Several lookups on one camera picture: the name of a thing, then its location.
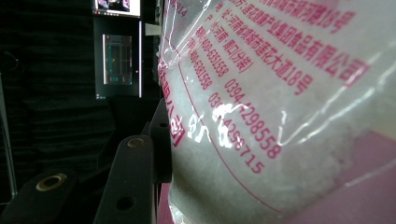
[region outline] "dark background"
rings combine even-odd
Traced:
[[[155,1],[145,4],[142,13],[154,21]],[[109,101],[95,99],[92,18],[91,0],[0,3],[0,71],[19,189],[48,170],[79,176],[96,170],[104,147],[118,141],[108,144],[117,126],[127,119],[127,132],[140,133],[155,109],[155,99],[123,99],[129,102],[124,117],[114,119]],[[153,61],[145,59],[146,71],[152,73]],[[3,145],[0,203],[9,200]]]

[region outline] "plastic bag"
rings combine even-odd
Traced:
[[[394,8],[167,1],[159,77],[175,222],[279,223],[339,188],[394,83]]]

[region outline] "transparent plastic packaging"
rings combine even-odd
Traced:
[[[166,1],[159,77],[175,223],[281,223],[347,188],[337,179],[354,141],[394,103],[383,93],[396,84],[394,8]]]

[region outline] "red line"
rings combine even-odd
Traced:
[[[166,35],[163,34],[163,36],[164,36],[165,39],[168,41],[169,45],[171,45],[172,48],[174,48],[174,49],[176,50],[178,56],[180,56],[180,53],[179,53],[178,50],[170,43],[170,41],[169,41],[169,39],[166,37]],[[201,115],[198,113],[198,111],[197,111],[197,109],[196,109],[196,107],[195,107],[195,104],[194,104],[194,102],[192,101],[189,88],[187,87],[186,80],[184,79],[183,72],[181,71],[181,68],[180,68],[180,63],[178,63],[177,65],[178,65],[178,70],[180,71],[181,77],[183,78],[184,87],[186,88],[187,94],[189,95],[190,102],[191,102],[191,104],[192,104],[192,107],[194,108],[195,114],[198,116],[198,118],[200,118]],[[242,183],[242,181],[240,181],[240,180],[238,179],[238,177],[233,173],[233,170],[228,166],[227,162],[222,158],[221,154],[219,153],[218,147],[214,144],[214,141],[213,141],[212,137],[210,136],[210,133],[208,133],[208,136],[209,136],[209,138],[210,138],[210,142],[212,143],[213,147],[215,148],[216,152],[218,153],[218,155],[219,155],[221,161],[223,162],[223,164],[225,165],[225,167],[227,167],[228,171],[229,171],[230,174],[233,176],[233,178],[236,180],[236,182],[238,182],[239,185],[240,185],[245,191],[247,191],[248,194],[250,194],[253,198],[255,198],[257,201],[259,201],[261,204],[267,206],[268,208],[270,208],[270,209],[273,210],[274,212],[277,212],[277,213],[281,214],[281,211],[277,210],[276,208],[274,208],[273,206],[269,205],[268,203],[266,203],[265,201],[263,201],[261,198],[259,198],[258,196],[256,196],[253,192],[250,191],[250,189],[249,189],[248,187],[246,187],[246,186]]]

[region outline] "display screen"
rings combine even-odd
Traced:
[[[133,85],[132,37],[103,35],[104,84]]]
[[[93,0],[93,14],[140,17],[140,0]]]

